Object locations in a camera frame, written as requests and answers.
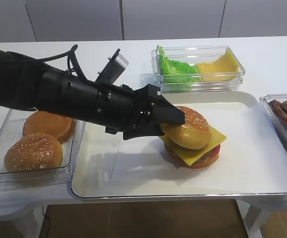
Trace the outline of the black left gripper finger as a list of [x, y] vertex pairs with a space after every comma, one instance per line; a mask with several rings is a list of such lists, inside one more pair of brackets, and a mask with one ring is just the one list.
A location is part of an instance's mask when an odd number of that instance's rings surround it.
[[159, 124], [144, 125], [142, 127], [136, 126], [123, 132], [123, 139], [130, 140], [138, 137], [147, 136], [163, 136], [164, 132], [161, 130]]

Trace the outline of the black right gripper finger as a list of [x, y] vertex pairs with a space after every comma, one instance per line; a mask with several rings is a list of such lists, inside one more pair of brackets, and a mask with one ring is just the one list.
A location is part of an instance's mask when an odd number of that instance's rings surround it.
[[162, 95], [153, 102], [152, 116], [158, 123], [184, 125], [185, 113], [167, 101]]

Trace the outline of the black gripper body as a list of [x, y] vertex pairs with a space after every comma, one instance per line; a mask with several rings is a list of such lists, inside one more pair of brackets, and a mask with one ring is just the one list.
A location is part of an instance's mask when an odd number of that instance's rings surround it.
[[151, 84], [133, 90], [125, 84], [85, 83], [66, 72], [49, 70], [39, 80], [35, 107], [102, 125], [106, 133], [116, 134], [136, 126], [159, 124], [152, 116], [158, 90]]

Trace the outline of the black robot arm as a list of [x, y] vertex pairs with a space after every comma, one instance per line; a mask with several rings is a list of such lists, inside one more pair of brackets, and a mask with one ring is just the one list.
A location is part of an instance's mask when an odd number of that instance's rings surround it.
[[116, 86], [128, 66], [116, 51], [95, 81], [83, 74], [76, 46], [49, 58], [34, 59], [0, 50], [0, 106], [21, 111], [46, 111], [123, 133], [128, 140], [161, 136], [162, 124], [185, 123], [184, 113], [152, 84], [133, 90]]

